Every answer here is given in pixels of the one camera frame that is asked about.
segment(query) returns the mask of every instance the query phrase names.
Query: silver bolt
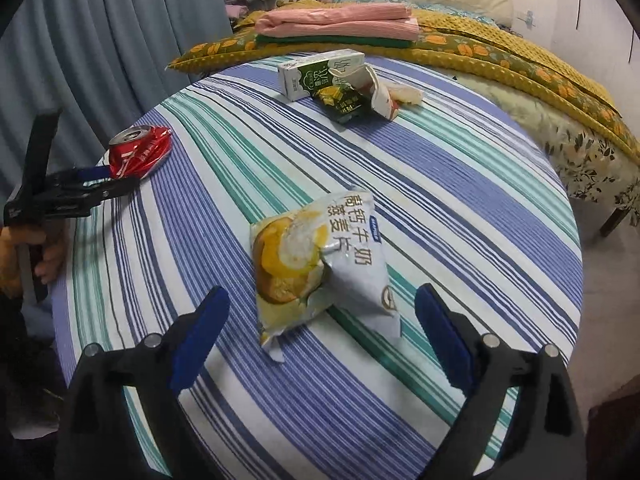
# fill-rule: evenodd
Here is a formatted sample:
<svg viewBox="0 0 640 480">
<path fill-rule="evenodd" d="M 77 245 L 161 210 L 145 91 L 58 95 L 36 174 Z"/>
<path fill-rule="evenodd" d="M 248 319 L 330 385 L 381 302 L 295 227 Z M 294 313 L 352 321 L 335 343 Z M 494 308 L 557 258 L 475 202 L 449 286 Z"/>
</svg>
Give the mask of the silver bolt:
<svg viewBox="0 0 640 480">
<path fill-rule="evenodd" d="M 558 347 L 555 345 L 545 345 L 545 354 L 549 357 L 558 357 L 560 352 L 558 351 Z"/>
<path fill-rule="evenodd" d="M 100 352 L 102 352 L 102 347 L 98 343 L 89 343 L 84 347 L 84 355 L 87 357 L 93 357 Z"/>
<path fill-rule="evenodd" d="M 500 346 L 500 338 L 495 334 L 484 334 L 482 342 L 489 348 L 498 348 Z"/>
<path fill-rule="evenodd" d="M 149 334 L 145 337 L 144 343 L 147 348 L 157 348 L 162 342 L 162 336 L 160 334 Z"/>
</svg>

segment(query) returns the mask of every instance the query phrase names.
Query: tablecloth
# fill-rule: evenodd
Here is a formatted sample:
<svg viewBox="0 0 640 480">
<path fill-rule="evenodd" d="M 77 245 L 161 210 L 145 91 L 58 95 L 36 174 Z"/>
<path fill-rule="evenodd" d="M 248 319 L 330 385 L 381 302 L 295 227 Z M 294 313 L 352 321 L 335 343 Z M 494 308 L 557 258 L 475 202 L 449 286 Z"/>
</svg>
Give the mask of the tablecloth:
<svg viewBox="0 0 640 480">
<path fill-rule="evenodd" d="M 425 97 L 393 122 L 344 127 L 312 99 L 279 93 L 276 66 L 290 58 L 224 70 L 138 121 L 171 126 L 174 149 L 132 196 L 71 222 L 52 292 L 65 375 L 86 344 L 133 346 L 221 285 L 228 322 L 180 402 L 226 476 L 415 478 L 464 402 L 415 319 L 417 287 L 433 283 L 480 333 L 521 349 L 553 342 L 567 360 L 582 295 L 574 217 L 532 140 L 455 81 L 368 58 Z M 282 337 L 286 362 L 276 364 L 257 343 L 249 225 L 351 186 L 374 193 L 402 340 L 392 346 L 332 307 Z M 166 471 L 135 390 L 126 394 L 150 464 Z"/>
</svg>

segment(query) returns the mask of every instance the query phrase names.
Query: curtain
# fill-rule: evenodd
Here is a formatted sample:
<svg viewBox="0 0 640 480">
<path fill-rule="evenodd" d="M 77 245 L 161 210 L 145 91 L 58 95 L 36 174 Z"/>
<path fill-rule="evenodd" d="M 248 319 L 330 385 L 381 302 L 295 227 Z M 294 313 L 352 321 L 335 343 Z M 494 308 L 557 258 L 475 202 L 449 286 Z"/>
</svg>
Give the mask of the curtain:
<svg viewBox="0 0 640 480">
<path fill-rule="evenodd" d="M 24 0 L 0 39 L 0 203 L 39 111 L 64 110 L 49 171 L 94 165 L 111 137 L 194 81 L 167 63 L 230 34 L 223 0 Z"/>
</svg>

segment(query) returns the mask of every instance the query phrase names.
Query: wooden leg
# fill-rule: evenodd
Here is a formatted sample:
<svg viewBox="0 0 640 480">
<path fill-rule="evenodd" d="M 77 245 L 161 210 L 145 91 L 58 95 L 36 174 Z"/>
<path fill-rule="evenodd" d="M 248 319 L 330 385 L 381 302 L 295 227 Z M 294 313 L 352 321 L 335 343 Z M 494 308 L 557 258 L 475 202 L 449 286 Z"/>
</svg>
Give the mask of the wooden leg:
<svg viewBox="0 0 640 480">
<path fill-rule="evenodd" d="M 613 229 L 618 227 L 618 224 L 620 224 L 620 222 L 623 221 L 623 219 L 628 213 L 629 213 L 629 209 L 616 209 L 611 214 L 611 216 L 607 218 L 607 221 L 604 222 L 604 224 L 600 228 L 600 235 L 603 238 L 606 238 L 607 236 L 609 236 L 613 231 Z"/>
</svg>

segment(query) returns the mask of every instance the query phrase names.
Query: green folded cloth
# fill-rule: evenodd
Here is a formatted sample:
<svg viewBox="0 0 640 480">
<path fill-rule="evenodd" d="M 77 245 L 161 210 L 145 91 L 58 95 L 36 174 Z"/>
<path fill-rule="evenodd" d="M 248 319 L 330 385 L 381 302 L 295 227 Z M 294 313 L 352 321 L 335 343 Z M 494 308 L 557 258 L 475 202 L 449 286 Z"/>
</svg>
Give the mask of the green folded cloth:
<svg viewBox="0 0 640 480">
<path fill-rule="evenodd" d="M 258 44 L 265 43 L 344 43 L 356 45 L 388 46 L 392 48 L 409 48 L 414 45 L 409 40 L 392 40 L 390 38 L 361 38 L 359 36 L 294 36 L 292 38 L 272 38 L 258 34 Z"/>
</svg>

